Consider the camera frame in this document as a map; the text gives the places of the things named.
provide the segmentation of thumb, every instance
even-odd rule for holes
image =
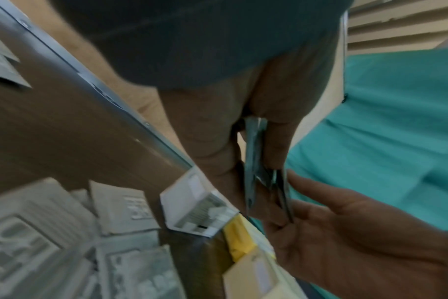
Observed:
[[[288,183],[299,193],[305,195],[338,213],[345,206],[364,200],[361,194],[333,187],[308,178],[301,177],[293,170],[287,171]]]

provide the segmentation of yellow package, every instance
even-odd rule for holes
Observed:
[[[275,251],[268,239],[241,214],[224,227],[224,236],[234,262],[253,251],[256,247],[275,258]]]

